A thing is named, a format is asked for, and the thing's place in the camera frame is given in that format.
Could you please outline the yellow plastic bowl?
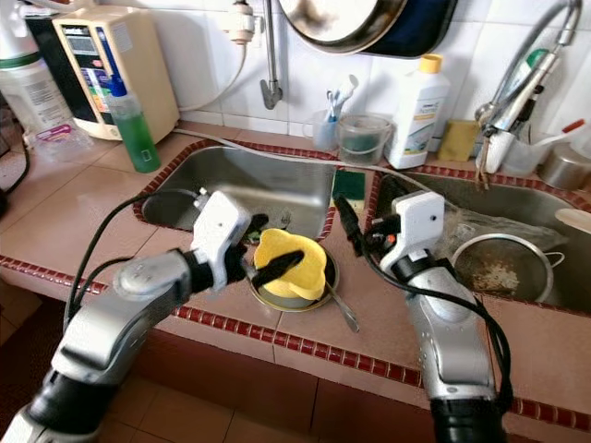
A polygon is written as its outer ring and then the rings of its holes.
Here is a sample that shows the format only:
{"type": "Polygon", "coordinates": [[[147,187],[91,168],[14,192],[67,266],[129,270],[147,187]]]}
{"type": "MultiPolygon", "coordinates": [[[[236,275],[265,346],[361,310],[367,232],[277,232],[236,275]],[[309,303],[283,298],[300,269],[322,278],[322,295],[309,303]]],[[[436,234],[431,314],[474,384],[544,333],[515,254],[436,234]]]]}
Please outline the yellow plastic bowl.
{"type": "Polygon", "coordinates": [[[260,244],[255,248],[254,258],[266,265],[271,258],[296,250],[305,253],[304,260],[294,269],[288,270],[282,278],[261,287],[279,298],[317,301],[321,298],[322,287],[326,283],[325,267],[328,266],[328,255],[316,241],[282,229],[266,229],[261,234],[260,244]]]}

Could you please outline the green scrub sponge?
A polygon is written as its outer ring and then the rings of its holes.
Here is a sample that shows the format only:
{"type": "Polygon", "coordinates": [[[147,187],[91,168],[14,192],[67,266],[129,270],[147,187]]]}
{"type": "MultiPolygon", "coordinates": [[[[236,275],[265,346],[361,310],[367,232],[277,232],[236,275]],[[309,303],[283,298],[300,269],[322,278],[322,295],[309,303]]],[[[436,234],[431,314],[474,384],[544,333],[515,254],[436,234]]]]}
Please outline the green scrub sponge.
{"type": "Polygon", "coordinates": [[[366,199],[368,195],[367,174],[364,172],[351,172],[351,170],[338,169],[333,178],[331,198],[336,201],[337,196],[342,196],[350,203],[352,210],[362,215],[366,211],[366,199]]]}

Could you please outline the steel double sink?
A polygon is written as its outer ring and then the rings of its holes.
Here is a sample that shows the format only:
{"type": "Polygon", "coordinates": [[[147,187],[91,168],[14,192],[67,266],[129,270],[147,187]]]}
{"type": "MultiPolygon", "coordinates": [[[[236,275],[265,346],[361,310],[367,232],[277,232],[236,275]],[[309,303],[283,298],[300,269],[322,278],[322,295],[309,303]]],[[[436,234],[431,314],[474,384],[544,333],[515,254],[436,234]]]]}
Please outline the steel double sink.
{"type": "MultiPolygon", "coordinates": [[[[190,145],[177,159],[165,165],[161,173],[148,186],[148,193],[159,189],[168,195],[145,201],[136,211],[144,222],[189,231],[198,210],[185,196],[176,190],[224,191],[235,198],[240,206],[253,212],[266,212],[271,225],[280,220],[285,210],[293,214],[291,229],[295,233],[319,233],[325,236],[332,227],[329,213],[334,166],[319,163],[284,162],[265,159],[257,152],[226,147],[210,147],[206,143],[190,145]]],[[[472,181],[472,172],[462,172],[446,166],[419,166],[410,173],[439,174],[472,181]]],[[[379,176],[367,174],[368,195],[371,189],[379,190],[379,176]]],[[[495,176],[491,185],[522,186],[545,191],[570,203],[570,210],[591,212],[591,198],[579,198],[573,191],[560,191],[539,180],[495,176]]],[[[363,219],[375,214],[373,202],[366,205],[363,219]]],[[[559,248],[566,260],[555,270],[554,294],[546,304],[591,314],[591,233],[565,225],[569,242],[559,248]]]]}

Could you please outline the clear plastic container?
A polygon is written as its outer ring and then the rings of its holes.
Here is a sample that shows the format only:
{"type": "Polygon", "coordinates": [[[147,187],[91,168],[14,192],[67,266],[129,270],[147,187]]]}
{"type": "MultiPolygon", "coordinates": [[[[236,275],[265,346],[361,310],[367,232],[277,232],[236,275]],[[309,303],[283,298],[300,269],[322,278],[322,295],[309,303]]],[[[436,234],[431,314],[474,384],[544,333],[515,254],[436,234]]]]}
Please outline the clear plastic container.
{"type": "Polygon", "coordinates": [[[346,114],[337,122],[339,160],[353,165],[380,163],[395,124],[384,115],[346,114]]]}

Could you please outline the white detergent bottle yellow cap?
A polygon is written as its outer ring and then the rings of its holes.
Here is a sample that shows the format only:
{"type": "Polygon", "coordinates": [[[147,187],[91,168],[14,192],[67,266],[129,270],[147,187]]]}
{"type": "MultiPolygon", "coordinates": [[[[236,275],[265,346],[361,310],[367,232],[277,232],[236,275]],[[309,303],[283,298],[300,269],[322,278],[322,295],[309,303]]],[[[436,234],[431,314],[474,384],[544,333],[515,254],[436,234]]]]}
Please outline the white detergent bottle yellow cap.
{"type": "Polygon", "coordinates": [[[397,78],[397,110],[392,116],[395,134],[385,152],[396,170],[416,168],[426,163],[451,82],[442,72],[443,56],[425,54],[416,70],[397,78]]]}

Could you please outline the yellow sponge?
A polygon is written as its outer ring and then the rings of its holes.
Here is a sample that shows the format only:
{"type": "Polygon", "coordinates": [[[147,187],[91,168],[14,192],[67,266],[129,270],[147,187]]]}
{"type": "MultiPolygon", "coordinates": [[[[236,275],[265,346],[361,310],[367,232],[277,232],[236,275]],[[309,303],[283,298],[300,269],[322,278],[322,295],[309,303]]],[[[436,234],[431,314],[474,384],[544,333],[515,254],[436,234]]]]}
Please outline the yellow sponge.
{"type": "Polygon", "coordinates": [[[480,126],[476,121],[449,121],[440,140],[441,161],[464,162],[472,159],[480,126]]]}

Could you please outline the clear toothbrush cup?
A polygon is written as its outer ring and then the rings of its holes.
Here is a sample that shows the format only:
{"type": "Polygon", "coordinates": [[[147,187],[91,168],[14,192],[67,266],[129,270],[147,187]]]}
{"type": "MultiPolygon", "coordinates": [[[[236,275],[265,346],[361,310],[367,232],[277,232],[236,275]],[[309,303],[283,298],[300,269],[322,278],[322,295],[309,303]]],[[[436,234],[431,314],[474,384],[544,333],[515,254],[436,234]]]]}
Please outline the clear toothbrush cup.
{"type": "Polygon", "coordinates": [[[314,150],[329,153],[337,151],[339,119],[341,119],[341,115],[333,107],[313,114],[314,150]]]}

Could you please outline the clear crumpled plastic bag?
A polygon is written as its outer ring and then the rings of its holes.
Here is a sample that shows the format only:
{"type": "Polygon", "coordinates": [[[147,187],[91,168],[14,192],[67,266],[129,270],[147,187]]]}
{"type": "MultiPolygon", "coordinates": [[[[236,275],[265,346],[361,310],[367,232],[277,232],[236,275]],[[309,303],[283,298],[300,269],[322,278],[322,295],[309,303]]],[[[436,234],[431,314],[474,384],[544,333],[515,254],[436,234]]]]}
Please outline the clear crumpled plastic bag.
{"type": "Polygon", "coordinates": [[[565,224],[554,216],[554,211],[571,207],[564,199],[522,186],[491,185],[480,190],[476,183],[439,174],[410,173],[402,178],[382,174],[377,181],[377,202],[373,204],[376,218],[392,214],[392,201],[384,197],[385,177],[402,180],[411,193],[427,188],[447,199],[446,228],[438,243],[439,255],[451,255],[465,241],[483,233],[511,233],[544,252],[569,242],[565,224]]]}

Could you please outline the white plastic cup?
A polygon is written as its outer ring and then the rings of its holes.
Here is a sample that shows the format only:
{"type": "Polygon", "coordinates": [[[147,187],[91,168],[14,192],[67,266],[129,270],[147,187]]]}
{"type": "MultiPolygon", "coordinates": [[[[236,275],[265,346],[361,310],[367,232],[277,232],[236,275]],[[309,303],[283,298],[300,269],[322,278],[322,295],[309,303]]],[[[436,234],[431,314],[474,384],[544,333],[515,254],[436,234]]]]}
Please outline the white plastic cup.
{"type": "Polygon", "coordinates": [[[545,145],[526,144],[511,132],[507,134],[507,140],[510,145],[500,164],[500,174],[527,177],[534,174],[540,162],[548,156],[549,149],[545,145]]]}

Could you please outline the green dish soap bottle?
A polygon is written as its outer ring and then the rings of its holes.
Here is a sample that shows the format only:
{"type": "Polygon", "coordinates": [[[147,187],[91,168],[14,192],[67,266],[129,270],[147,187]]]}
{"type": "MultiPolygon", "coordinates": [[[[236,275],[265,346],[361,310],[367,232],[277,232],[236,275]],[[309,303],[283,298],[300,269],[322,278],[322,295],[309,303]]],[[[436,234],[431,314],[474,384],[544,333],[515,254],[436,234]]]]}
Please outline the green dish soap bottle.
{"type": "Polygon", "coordinates": [[[110,77],[110,96],[107,109],[129,153],[129,159],[137,173],[156,172],[161,166],[159,151],[151,135],[151,127],[143,113],[139,100],[124,84],[121,76],[110,77]]]}

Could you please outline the steel sink faucet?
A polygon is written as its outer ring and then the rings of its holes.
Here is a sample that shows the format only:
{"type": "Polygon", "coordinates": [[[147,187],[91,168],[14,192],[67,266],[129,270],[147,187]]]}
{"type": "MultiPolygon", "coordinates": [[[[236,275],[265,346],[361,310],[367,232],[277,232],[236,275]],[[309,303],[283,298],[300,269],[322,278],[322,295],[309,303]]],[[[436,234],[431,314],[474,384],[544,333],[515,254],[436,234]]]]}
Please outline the steel sink faucet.
{"type": "Polygon", "coordinates": [[[476,157],[477,189],[489,189],[490,178],[513,147],[514,132],[531,118],[537,96],[544,92],[545,80],[558,64],[561,48],[574,41],[583,7],[583,0],[556,0],[549,6],[512,56],[491,101],[478,107],[478,138],[484,147],[476,157]],[[562,16],[562,21],[554,43],[536,48],[537,38],[557,16],[562,16]]]}

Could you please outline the steel cup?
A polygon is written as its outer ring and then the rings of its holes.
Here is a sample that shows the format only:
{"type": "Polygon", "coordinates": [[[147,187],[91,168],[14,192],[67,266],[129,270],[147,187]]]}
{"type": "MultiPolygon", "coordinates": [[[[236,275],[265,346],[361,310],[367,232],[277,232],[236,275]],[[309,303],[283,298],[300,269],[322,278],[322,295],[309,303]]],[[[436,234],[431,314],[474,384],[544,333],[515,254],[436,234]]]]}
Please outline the steel cup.
{"type": "Polygon", "coordinates": [[[552,188],[591,189],[591,151],[576,148],[571,142],[554,143],[537,176],[552,188]]]}

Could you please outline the hanging steel wok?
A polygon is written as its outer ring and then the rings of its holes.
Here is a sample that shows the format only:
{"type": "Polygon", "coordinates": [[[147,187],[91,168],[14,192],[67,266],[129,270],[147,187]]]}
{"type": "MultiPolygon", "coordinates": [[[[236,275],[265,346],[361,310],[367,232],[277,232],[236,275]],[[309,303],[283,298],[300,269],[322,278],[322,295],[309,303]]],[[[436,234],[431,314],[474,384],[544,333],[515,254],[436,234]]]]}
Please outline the hanging steel wok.
{"type": "Polygon", "coordinates": [[[459,0],[279,0],[301,41],[325,54],[413,59],[448,32],[459,0]]]}

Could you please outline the cream water ionizer machine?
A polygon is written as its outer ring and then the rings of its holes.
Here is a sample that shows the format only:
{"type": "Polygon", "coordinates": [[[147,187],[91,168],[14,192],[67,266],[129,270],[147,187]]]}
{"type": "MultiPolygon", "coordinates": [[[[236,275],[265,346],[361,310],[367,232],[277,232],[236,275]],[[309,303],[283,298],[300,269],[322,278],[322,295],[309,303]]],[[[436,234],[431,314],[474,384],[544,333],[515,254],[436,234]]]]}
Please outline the cream water ionizer machine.
{"type": "Polygon", "coordinates": [[[20,11],[79,129],[107,140],[121,137],[107,106],[110,76],[120,77],[139,101],[155,142],[174,129],[180,107],[151,14],[129,6],[20,11]]]}

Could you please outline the pink labelled plastic packet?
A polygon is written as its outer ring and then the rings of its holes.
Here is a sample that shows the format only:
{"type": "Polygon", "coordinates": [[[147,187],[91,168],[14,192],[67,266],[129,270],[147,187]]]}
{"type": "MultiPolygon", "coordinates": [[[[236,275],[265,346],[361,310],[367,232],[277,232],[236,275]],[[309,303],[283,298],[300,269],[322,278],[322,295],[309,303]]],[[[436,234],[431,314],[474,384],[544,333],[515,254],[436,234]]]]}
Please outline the pink labelled plastic packet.
{"type": "Polygon", "coordinates": [[[72,145],[76,142],[76,128],[72,124],[58,124],[35,132],[32,144],[37,149],[56,149],[60,145],[72,145]]]}

